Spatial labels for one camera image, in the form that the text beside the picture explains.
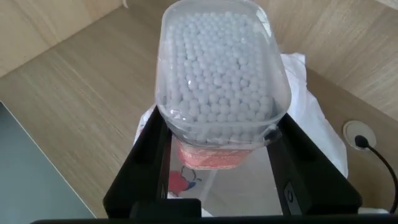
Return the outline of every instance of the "plastic container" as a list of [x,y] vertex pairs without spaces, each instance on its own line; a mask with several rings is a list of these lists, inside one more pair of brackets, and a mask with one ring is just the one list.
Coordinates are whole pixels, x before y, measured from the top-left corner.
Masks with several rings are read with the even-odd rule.
[[155,97],[185,151],[264,146],[291,98],[265,12],[244,0],[171,5],[162,19]]

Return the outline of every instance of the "wooden surface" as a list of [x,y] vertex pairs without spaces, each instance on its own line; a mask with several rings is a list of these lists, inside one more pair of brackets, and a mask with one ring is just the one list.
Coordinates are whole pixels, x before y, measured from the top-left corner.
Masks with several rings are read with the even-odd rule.
[[[141,114],[154,102],[160,20],[169,2],[117,9],[0,79],[0,100],[98,217]],[[309,88],[341,134],[362,120],[397,170],[398,123],[308,71]],[[367,207],[389,208],[392,182],[370,152],[348,148],[349,179]]]
[[0,1],[0,77],[121,5],[121,0]]
[[256,0],[284,52],[398,119],[398,11],[377,1]]

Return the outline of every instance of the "power cord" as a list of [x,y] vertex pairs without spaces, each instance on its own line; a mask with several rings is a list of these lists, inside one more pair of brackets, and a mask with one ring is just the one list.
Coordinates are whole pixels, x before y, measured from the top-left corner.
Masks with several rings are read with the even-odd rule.
[[394,187],[396,190],[395,196],[394,196],[394,202],[392,203],[392,207],[390,209],[390,214],[394,214],[396,212],[397,206],[398,206],[398,180],[397,180],[396,173],[394,172],[394,170],[392,169],[390,164],[386,161],[386,159],[379,152],[377,152],[372,146],[369,145],[368,140],[364,136],[362,136],[362,135],[356,136],[355,137],[355,145],[357,145],[358,147],[361,147],[361,148],[368,148],[370,151],[375,153],[375,155],[377,155],[377,157],[384,163],[384,165],[386,165],[388,171],[390,172],[392,180],[394,181]]

